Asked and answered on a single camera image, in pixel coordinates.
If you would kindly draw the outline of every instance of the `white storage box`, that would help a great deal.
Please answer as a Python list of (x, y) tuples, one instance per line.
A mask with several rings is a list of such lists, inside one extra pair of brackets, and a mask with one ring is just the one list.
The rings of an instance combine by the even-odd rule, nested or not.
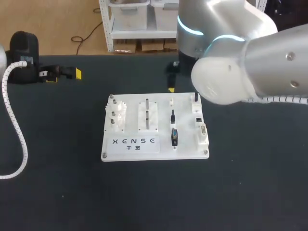
[(112, 0), (109, 1), (109, 6), (115, 17), (114, 23), (118, 30), (146, 30), (150, 0), (140, 0), (139, 3), (125, 3), (129, 2), (127, 0), (119, 1), (124, 2), (123, 4), (112, 2)]
[(155, 8), (157, 30), (176, 31), (179, 0), (151, 0), (151, 5)]

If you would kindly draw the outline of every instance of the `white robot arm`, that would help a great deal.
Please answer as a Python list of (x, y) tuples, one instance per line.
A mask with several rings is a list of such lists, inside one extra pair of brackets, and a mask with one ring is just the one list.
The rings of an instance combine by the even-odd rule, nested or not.
[(246, 0), (180, 0), (178, 22), (180, 64), (190, 64), (192, 83), (207, 100), (308, 95), (308, 25), (277, 32)]

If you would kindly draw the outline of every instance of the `black power cord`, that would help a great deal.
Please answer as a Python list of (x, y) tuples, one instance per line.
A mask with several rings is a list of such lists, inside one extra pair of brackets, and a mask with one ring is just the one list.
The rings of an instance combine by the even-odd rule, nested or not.
[[(100, 13), (101, 12), (101, 9), (100, 8), (95, 8), (93, 10), (94, 13)], [(72, 42), (79, 42), (79, 46), (77, 47), (77, 52), (76, 52), (76, 55), (78, 55), (78, 52), (79, 52), (79, 48), (81, 47), (81, 45), (83, 44), (84, 41), (86, 41), (88, 38), (90, 38), (90, 36), (93, 34), (93, 32), (101, 25), (103, 24), (103, 22), (100, 22), (92, 31), (91, 33), (85, 38), (83, 39), (81, 36), (72, 36), (71, 37), (71, 41)]]

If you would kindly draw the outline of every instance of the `white coiled cable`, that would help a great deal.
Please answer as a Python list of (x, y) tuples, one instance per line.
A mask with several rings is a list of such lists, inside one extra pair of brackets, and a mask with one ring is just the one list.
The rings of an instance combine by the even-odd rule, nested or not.
[(7, 90), (7, 83), (8, 83), (8, 78), (9, 78), (10, 73), (17, 67), (25, 67), (25, 66), (27, 66), (26, 61), (19, 61), (19, 62), (16, 62), (16, 63), (12, 63), (5, 70), (4, 75), (3, 75), (3, 79), (2, 79), (2, 96), (3, 96), (4, 104), (5, 104), (6, 110), (9, 113), (9, 116), (10, 116), (11, 121), (13, 123), (13, 126), (15, 128), (15, 131), (18, 135), (21, 146), (23, 148), (24, 157), (23, 157), (23, 161), (22, 161), (19, 169), (17, 169), (16, 172), (14, 172), (10, 175), (6, 175), (6, 176), (0, 176), (0, 180), (10, 179), (10, 178), (13, 178), (13, 177), (16, 177), (17, 175), (19, 175), (24, 170), (24, 168), (26, 167), (26, 164), (27, 164), (27, 161), (28, 161), (27, 144), (26, 144), (26, 141), (24, 139), (23, 133), (20, 130), (18, 122), (15, 118), (14, 112), (11, 108), (11, 104), (10, 104), (10, 100), (9, 100), (9, 96), (8, 96), (8, 90)]
[(259, 99), (248, 99), (246, 103), (298, 103), (308, 105), (308, 98), (296, 96), (269, 96)]

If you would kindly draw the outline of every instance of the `dark gray table surface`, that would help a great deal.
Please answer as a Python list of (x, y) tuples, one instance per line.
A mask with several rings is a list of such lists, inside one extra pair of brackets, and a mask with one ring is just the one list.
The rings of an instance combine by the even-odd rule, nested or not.
[[(29, 150), (0, 181), (4, 231), (307, 231), (308, 106), (203, 100), (208, 160), (101, 161), (110, 93), (167, 92), (175, 55), (46, 56), (83, 80), (10, 85)], [(177, 79), (177, 92), (194, 91)], [(0, 103), (0, 174), (22, 151)]]

